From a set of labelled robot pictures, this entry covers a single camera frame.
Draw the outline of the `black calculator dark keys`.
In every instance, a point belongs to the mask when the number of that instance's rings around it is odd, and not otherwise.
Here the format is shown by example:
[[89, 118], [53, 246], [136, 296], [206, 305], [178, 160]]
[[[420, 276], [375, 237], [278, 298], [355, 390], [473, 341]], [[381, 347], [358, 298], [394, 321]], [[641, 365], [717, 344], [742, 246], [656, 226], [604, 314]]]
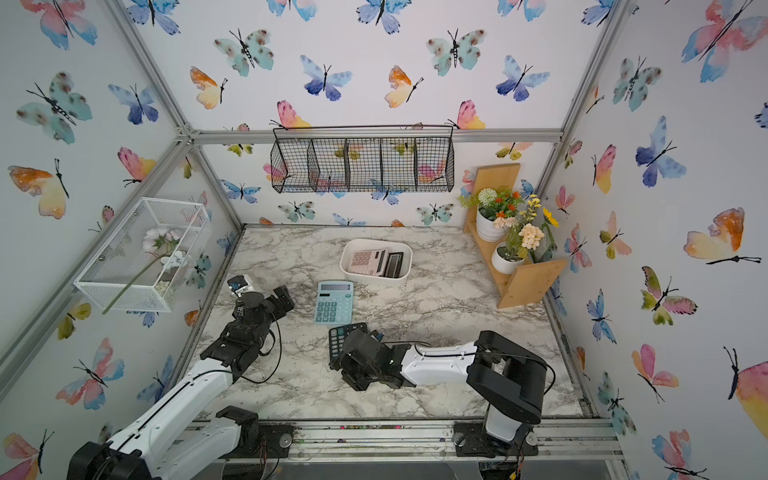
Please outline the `black calculator dark keys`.
[[329, 365], [340, 357], [344, 343], [347, 337], [354, 331], [368, 331], [368, 325], [365, 322], [351, 323], [343, 326], [336, 326], [328, 331], [328, 352]]

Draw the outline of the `light blue calculator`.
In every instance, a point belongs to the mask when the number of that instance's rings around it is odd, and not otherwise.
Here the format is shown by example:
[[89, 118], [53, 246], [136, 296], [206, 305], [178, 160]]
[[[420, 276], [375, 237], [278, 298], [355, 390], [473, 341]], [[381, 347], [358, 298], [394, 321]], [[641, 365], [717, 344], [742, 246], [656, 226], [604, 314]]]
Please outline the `light blue calculator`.
[[317, 287], [314, 322], [333, 327], [352, 323], [354, 284], [350, 281], [322, 281]]

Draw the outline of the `pink calculator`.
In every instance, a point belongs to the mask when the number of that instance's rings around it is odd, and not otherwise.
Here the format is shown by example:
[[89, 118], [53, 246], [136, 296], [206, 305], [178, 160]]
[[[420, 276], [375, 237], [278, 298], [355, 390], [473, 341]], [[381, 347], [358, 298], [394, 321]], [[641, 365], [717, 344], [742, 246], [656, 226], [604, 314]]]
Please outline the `pink calculator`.
[[381, 277], [389, 251], [384, 249], [361, 250], [352, 253], [348, 272], [356, 275]]

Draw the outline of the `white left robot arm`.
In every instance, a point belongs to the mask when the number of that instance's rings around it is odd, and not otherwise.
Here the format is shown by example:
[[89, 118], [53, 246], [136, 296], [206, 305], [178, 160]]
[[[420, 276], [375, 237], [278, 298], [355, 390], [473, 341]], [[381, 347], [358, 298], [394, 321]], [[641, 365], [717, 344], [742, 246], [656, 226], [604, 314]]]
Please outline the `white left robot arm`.
[[295, 307], [284, 286], [264, 296], [235, 280], [233, 319], [191, 370], [137, 420], [104, 443], [88, 442], [72, 456], [69, 479], [192, 479], [230, 454], [269, 456], [257, 413], [225, 407], [192, 437], [180, 435], [219, 394], [264, 356], [272, 326]]

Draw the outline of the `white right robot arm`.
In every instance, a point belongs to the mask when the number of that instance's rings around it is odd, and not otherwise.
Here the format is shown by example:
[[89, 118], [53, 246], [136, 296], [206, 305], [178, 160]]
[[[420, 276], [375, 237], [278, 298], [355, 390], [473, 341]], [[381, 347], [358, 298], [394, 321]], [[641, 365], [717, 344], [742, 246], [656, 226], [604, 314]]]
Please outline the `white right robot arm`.
[[374, 383], [392, 389], [465, 384], [489, 403], [484, 432], [509, 444], [542, 421], [543, 400], [554, 383], [541, 357], [489, 330], [452, 347], [385, 342], [364, 323], [328, 332], [329, 367], [355, 391]]

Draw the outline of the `black calculator with grey keys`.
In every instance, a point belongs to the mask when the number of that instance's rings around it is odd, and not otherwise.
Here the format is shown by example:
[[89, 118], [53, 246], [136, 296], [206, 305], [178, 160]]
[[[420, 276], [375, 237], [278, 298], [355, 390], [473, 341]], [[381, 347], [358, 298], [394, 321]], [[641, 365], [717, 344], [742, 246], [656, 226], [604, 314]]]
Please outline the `black calculator with grey keys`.
[[392, 252], [387, 256], [387, 262], [383, 272], [384, 278], [398, 279], [401, 277], [401, 270], [404, 260], [403, 252]]

